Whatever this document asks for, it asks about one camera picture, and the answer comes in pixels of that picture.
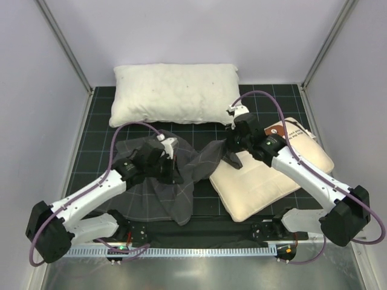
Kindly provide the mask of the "grey checked pillowcase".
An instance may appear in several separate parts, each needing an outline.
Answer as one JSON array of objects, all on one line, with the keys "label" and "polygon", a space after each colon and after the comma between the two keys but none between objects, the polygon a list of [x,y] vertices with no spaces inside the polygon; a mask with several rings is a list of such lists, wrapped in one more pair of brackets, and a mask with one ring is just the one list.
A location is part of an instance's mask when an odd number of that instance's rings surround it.
[{"label": "grey checked pillowcase", "polygon": [[98,211],[118,210],[131,221],[174,221],[186,224],[193,214],[194,186],[209,179],[216,170],[226,146],[225,140],[213,140],[203,149],[195,150],[186,140],[172,132],[161,130],[165,137],[178,139],[177,167],[184,179],[182,184],[162,184],[146,178],[141,184],[117,195],[97,208]]}]

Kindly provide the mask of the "cream bear print pillow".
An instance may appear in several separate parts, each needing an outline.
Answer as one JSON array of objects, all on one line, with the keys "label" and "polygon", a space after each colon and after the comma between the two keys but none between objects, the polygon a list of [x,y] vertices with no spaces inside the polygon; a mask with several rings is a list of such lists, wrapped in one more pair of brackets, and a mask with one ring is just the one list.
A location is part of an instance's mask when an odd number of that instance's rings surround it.
[{"label": "cream bear print pillow", "polygon": [[[320,170],[331,173],[334,163],[313,139],[314,135],[292,117],[286,118],[285,122],[294,149]],[[238,152],[236,155],[242,164],[241,169],[220,161],[209,178],[233,221],[243,222],[300,189],[292,179],[253,159],[248,152]]]}]

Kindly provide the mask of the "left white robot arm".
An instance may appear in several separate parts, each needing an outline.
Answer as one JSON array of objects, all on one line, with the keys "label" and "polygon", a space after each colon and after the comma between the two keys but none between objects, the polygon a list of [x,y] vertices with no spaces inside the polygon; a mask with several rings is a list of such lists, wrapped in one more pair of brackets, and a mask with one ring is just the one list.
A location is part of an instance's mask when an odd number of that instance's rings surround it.
[{"label": "left white robot arm", "polygon": [[129,156],[111,161],[104,175],[69,197],[52,204],[35,204],[25,232],[31,242],[30,255],[38,252],[45,263],[53,263],[79,243],[103,237],[115,242],[125,240],[129,222],[117,210],[92,218],[87,214],[146,178],[166,185],[183,183],[175,154],[177,146],[176,138],[159,135]]}]

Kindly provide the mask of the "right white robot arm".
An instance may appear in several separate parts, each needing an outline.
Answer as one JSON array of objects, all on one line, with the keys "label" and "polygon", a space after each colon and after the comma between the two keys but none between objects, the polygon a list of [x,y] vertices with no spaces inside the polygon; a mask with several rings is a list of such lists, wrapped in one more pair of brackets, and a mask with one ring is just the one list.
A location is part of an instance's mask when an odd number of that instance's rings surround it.
[{"label": "right white robot arm", "polygon": [[289,210],[272,225],[272,232],[278,239],[291,236],[295,226],[296,231],[321,233],[337,246],[344,247],[369,224],[369,193],[364,187],[351,188],[319,170],[294,149],[287,134],[267,134],[253,113],[233,112],[231,115],[232,124],[226,126],[229,149],[247,151],[255,160],[283,173],[323,209],[321,213],[312,210],[304,214]]}]

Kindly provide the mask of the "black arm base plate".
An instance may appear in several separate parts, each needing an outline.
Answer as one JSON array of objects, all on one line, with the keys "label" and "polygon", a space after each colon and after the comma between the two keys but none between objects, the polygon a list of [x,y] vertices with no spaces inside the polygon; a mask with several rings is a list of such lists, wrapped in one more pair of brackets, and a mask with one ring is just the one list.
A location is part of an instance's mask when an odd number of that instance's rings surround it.
[{"label": "black arm base plate", "polygon": [[174,221],[128,221],[133,246],[152,248],[256,248],[269,242],[305,241],[306,232],[291,233],[273,216],[235,222],[228,216],[194,216],[185,225]]}]

